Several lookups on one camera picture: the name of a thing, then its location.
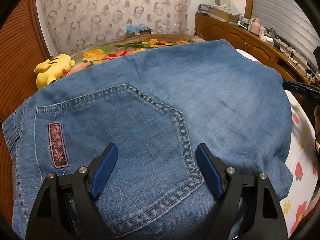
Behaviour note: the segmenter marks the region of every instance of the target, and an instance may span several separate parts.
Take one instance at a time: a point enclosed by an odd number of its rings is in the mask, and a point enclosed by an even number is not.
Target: yellow stuffed animal
[[[45,62],[38,64],[35,68],[37,75],[37,87],[43,88],[50,83],[63,78],[70,71],[70,68],[76,64],[69,55],[60,54],[56,57],[51,57]]]

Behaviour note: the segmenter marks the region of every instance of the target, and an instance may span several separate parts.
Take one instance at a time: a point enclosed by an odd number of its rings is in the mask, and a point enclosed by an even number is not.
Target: white bed sheet
[[[246,58],[258,61],[243,50],[237,51]],[[285,164],[293,174],[293,182],[288,196],[280,204],[290,237],[311,201],[318,181],[319,163],[314,147],[315,130],[292,93],[285,92],[292,112],[291,145]]]

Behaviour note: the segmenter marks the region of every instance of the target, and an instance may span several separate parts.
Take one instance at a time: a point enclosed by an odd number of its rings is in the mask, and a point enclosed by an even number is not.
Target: blue gripper pad
[[[118,147],[113,144],[92,178],[92,188],[90,190],[90,194],[94,198],[96,198],[98,194],[102,193],[117,160]]]
[[[217,160],[218,170],[215,165],[213,165],[207,153],[211,155],[213,160]],[[224,173],[225,166],[223,162],[219,158],[214,157],[207,146],[203,143],[197,146],[196,159],[211,193],[218,198],[222,197],[227,187],[226,176]]]

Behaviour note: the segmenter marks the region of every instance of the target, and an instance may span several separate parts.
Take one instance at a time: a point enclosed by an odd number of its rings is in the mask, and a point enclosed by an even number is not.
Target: jeans
[[[61,168],[52,158],[53,122],[68,162]],[[204,236],[220,200],[193,157],[199,143],[241,173],[266,173],[279,199],[292,182],[282,78],[225,40],[148,50],[74,73],[27,99],[3,129],[16,160],[13,225],[22,237],[46,174],[73,173],[109,142],[119,158],[96,205],[119,239]]]

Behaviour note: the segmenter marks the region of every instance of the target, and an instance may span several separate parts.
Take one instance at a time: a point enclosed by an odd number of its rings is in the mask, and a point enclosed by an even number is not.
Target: window
[[[254,0],[252,17],[259,18],[261,25],[275,29],[317,70],[313,51],[320,46],[320,38],[294,0]]]

